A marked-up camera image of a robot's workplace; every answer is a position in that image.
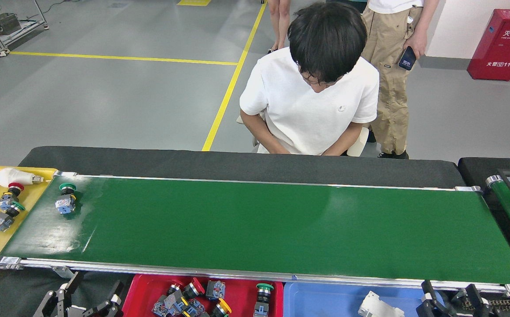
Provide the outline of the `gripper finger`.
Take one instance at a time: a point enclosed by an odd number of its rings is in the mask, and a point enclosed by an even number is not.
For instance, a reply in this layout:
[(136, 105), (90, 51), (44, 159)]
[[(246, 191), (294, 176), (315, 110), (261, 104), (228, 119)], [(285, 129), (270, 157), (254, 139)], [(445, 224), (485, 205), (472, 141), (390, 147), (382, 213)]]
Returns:
[(121, 311), (121, 293), (124, 285), (122, 281), (117, 280), (114, 283), (110, 293), (106, 297), (106, 300), (102, 301), (95, 307), (91, 307), (83, 312), (84, 317), (122, 317), (123, 312)]
[(472, 310), (474, 317), (489, 317), (492, 313), (492, 306), (489, 301), (483, 298), (474, 284), (468, 285), (465, 289), (460, 289), (454, 297), (452, 303), (462, 304), (463, 309)]
[(446, 317), (446, 307), (444, 307), (444, 305), (438, 301), (431, 281), (423, 281), (421, 283), (421, 287), (424, 295), (422, 297), (421, 304), (416, 308), (418, 317)]
[(77, 272), (68, 283), (56, 291), (48, 291), (33, 314), (34, 317), (81, 317), (82, 307), (72, 305), (72, 295), (78, 289), (84, 273)]

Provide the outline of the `standing person's left hand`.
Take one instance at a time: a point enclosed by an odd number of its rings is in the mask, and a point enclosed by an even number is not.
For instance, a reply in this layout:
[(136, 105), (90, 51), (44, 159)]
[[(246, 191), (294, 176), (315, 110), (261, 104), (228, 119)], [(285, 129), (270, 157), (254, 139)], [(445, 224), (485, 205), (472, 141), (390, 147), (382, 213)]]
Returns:
[(420, 57), (425, 54), (427, 44), (428, 37), (426, 30), (417, 27), (414, 33), (405, 41), (403, 50), (405, 51), (407, 48), (411, 47), (415, 57), (420, 59)]

